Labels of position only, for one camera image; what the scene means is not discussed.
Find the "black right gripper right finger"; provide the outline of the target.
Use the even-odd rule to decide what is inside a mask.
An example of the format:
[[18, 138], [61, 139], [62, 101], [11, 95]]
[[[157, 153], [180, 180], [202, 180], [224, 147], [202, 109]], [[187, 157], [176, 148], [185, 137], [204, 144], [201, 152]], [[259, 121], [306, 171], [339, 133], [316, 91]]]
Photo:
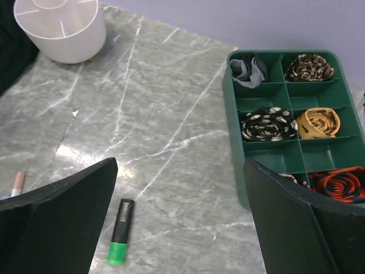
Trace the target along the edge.
[[364, 208], [244, 163], [246, 192], [267, 273], [364, 273]]

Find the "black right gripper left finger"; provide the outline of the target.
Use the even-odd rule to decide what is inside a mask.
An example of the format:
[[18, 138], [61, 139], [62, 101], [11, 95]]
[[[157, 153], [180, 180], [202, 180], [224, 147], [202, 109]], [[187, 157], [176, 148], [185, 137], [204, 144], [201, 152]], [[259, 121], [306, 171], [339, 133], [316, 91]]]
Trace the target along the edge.
[[88, 273], [117, 172], [106, 158], [1, 200], [1, 273]]

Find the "green black highlighter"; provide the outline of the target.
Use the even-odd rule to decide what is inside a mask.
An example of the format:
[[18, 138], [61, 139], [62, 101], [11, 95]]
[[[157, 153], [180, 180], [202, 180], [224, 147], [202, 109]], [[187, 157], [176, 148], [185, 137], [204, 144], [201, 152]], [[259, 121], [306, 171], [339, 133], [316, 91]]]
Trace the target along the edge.
[[122, 265], [127, 255], [135, 201], [121, 199], [113, 228], [107, 262]]

